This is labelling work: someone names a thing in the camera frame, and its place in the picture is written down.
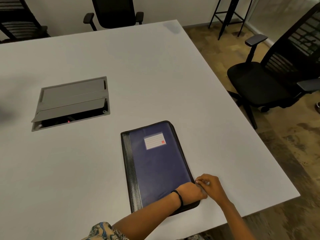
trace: chair caster wheel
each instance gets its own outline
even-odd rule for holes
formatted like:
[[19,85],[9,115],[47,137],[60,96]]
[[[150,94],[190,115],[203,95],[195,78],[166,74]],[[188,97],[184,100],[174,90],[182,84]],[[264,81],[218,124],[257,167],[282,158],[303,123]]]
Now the chair caster wheel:
[[260,111],[261,111],[261,113],[266,113],[266,112],[268,112],[270,109],[268,108],[268,107],[266,107],[266,106],[263,106],[261,109],[260,109]]

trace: white table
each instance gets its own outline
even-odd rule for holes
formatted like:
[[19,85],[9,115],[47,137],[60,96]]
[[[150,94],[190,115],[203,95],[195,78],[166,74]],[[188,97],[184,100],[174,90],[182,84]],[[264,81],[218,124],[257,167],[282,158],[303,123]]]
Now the white table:
[[[120,133],[169,120],[242,216],[299,193],[178,21],[0,45],[0,238],[81,239],[130,214]],[[111,114],[31,132],[42,87],[107,76]],[[211,200],[148,239],[226,223]]]

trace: white label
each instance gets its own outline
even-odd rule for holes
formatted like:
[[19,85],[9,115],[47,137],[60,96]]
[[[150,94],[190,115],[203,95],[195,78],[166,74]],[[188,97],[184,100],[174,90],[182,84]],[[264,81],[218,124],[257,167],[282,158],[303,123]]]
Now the white label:
[[145,138],[144,143],[146,144],[147,150],[166,145],[166,141],[162,133]]

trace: mesh chair back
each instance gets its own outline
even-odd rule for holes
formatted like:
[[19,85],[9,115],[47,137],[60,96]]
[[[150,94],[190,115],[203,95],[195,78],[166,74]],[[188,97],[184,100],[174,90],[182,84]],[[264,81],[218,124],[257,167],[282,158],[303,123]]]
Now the mesh chair back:
[[136,24],[132,0],[92,0],[99,24],[104,28],[119,28]]
[[293,97],[302,95],[296,83],[320,76],[320,3],[275,42],[261,65]]
[[31,38],[39,28],[24,0],[0,0],[0,30],[10,39]]

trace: blue folder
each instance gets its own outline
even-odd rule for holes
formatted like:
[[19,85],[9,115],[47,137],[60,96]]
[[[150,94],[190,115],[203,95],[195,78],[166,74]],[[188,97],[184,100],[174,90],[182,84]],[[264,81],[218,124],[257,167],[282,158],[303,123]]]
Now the blue folder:
[[[184,183],[194,183],[169,121],[123,132],[121,141],[131,212],[165,197]],[[199,201],[185,205],[174,214],[198,205]]]

